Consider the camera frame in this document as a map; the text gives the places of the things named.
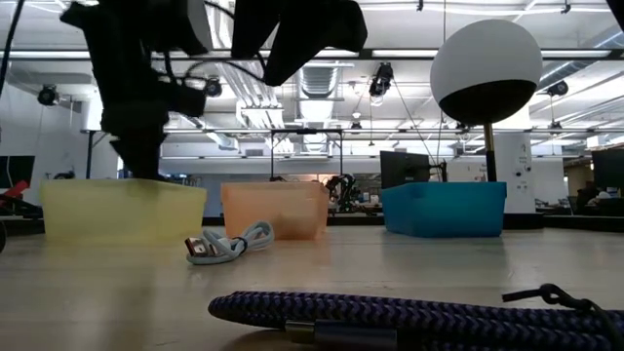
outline blue plastic bin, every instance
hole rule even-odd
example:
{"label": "blue plastic bin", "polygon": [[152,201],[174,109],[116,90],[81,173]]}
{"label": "blue plastic bin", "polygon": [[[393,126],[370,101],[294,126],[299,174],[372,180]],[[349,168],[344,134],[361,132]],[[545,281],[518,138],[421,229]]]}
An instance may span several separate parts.
{"label": "blue plastic bin", "polygon": [[415,182],[381,192],[386,229],[422,238],[498,237],[504,182]]}

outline translucent container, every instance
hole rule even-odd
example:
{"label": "translucent container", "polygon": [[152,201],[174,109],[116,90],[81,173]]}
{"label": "translucent container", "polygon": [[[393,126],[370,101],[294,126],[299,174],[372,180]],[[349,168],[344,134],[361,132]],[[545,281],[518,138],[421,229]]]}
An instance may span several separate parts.
{"label": "translucent container", "polygon": [[141,179],[47,180],[46,237],[72,245],[181,244],[202,229],[206,190]]}
{"label": "translucent container", "polygon": [[223,183],[225,232],[240,236],[258,220],[269,221],[277,240],[316,240],[328,221],[330,193],[319,182]]}
{"label": "translucent container", "polygon": [[504,182],[415,182],[381,192],[386,229],[424,238],[497,237]]}

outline white sphere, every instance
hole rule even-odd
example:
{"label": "white sphere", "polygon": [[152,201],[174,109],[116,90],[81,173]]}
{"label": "white sphere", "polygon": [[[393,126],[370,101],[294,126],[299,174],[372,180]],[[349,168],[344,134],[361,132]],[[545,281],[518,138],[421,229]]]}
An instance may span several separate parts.
{"label": "white sphere", "polygon": [[525,106],[542,73],[532,35],[502,19],[482,20],[454,33],[431,67],[431,91],[451,118],[467,125],[495,123]]}

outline purple braided rope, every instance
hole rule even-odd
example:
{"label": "purple braided rope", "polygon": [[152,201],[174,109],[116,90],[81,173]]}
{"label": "purple braided rope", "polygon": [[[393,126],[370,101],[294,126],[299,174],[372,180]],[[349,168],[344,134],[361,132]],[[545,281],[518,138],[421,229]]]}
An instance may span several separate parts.
{"label": "purple braided rope", "polygon": [[[288,320],[334,320],[426,337],[426,350],[610,350],[602,323],[569,310],[494,308],[401,298],[306,292],[234,292],[209,306],[215,317],[282,329]],[[624,312],[609,316],[624,332]]]}

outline wooden table surface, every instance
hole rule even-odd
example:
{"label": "wooden table surface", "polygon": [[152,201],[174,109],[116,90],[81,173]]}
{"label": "wooden table surface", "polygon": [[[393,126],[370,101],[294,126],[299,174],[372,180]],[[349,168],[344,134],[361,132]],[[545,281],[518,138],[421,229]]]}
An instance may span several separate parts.
{"label": "wooden table surface", "polygon": [[[237,290],[358,293],[502,305],[500,295],[556,283],[624,309],[624,235],[544,230],[501,239],[422,240],[380,227],[331,227],[318,242],[279,242],[217,266],[174,247],[49,247],[12,238],[0,254],[0,349],[301,350],[282,334],[209,315]],[[545,307],[527,300],[509,306]]]}

